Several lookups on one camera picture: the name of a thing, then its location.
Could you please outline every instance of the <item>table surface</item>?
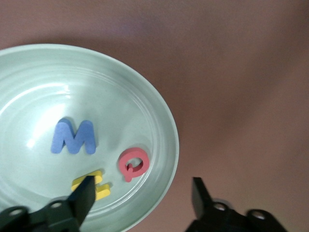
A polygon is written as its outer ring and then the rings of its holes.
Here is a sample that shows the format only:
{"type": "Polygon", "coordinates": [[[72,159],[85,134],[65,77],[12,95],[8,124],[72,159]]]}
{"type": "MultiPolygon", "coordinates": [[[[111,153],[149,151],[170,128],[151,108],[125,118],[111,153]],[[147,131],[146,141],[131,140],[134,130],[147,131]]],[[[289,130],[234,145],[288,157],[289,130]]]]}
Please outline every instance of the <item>table surface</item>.
{"type": "Polygon", "coordinates": [[[1,0],[0,49],[70,44],[141,73],[169,105],[179,166],[130,232],[182,232],[191,180],[309,230],[309,1],[1,0]]]}

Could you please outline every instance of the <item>light green plate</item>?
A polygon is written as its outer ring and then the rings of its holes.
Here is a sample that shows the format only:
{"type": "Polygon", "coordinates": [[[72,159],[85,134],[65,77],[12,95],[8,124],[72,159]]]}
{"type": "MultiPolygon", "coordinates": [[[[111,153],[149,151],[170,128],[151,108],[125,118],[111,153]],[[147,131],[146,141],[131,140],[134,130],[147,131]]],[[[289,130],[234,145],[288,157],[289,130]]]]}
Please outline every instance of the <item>light green plate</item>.
{"type": "Polygon", "coordinates": [[[0,51],[0,211],[36,211],[69,195],[74,179],[103,171],[111,194],[92,207],[83,232],[126,231],[162,200],[176,172],[178,135],[156,89],[127,65],[88,49],[36,44],[0,51]],[[50,151],[57,122],[93,122],[97,150],[50,151]],[[148,171],[131,182],[118,169],[129,147],[144,149],[148,171]]]}

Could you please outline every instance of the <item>blue letter m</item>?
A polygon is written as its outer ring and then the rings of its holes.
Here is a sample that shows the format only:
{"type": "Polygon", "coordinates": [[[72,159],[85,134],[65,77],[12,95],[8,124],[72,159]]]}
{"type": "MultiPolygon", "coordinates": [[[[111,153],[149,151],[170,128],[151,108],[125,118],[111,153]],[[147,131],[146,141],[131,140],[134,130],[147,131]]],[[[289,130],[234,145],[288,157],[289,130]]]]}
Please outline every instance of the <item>blue letter m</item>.
{"type": "Polygon", "coordinates": [[[77,154],[85,143],[86,152],[94,154],[96,151],[96,141],[92,122],[83,121],[74,136],[72,124],[69,120],[61,119],[55,128],[51,151],[60,153],[64,145],[67,145],[68,151],[77,154]]]}

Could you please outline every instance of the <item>metal screw head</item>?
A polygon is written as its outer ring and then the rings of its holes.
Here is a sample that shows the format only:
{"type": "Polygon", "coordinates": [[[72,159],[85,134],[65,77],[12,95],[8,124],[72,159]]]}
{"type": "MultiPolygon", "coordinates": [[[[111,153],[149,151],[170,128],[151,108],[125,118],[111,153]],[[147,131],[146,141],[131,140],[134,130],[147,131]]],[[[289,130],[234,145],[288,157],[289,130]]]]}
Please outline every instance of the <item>metal screw head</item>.
{"type": "Polygon", "coordinates": [[[56,202],[56,203],[53,203],[50,207],[53,208],[53,209],[55,209],[55,208],[60,207],[61,205],[62,205],[61,202],[56,202]]]}
{"type": "Polygon", "coordinates": [[[225,210],[225,206],[221,203],[216,203],[213,205],[213,207],[215,207],[218,210],[224,211],[225,210]]]}
{"type": "Polygon", "coordinates": [[[15,216],[17,214],[20,214],[23,210],[22,209],[15,209],[12,212],[9,213],[10,216],[15,216]]]}
{"type": "Polygon", "coordinates": [[[259,211],[253,211],[253,212],[252,212],[252,215],[255,216],[255,217],[258,218],[258,219],[261,219],[261,220],[264,220],[264,219],[265,219],[264,214],[262,214],[262,213],[259,212],[259,211]]]}

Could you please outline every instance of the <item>brown background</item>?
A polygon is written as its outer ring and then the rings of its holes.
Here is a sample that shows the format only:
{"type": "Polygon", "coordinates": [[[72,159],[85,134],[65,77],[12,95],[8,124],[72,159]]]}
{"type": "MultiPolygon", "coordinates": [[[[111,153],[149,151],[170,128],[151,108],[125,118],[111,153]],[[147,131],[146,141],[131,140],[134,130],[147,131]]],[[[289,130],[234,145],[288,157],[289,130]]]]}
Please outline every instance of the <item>brown background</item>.
{"type": "Polygon", "coordinates": [[[309,231],[309,1],[0,0],[0,48],[62,43],[121,60],[174,114],[180,161],[130,232],[182,232],[191,177],[240,213],[309,231]]]}

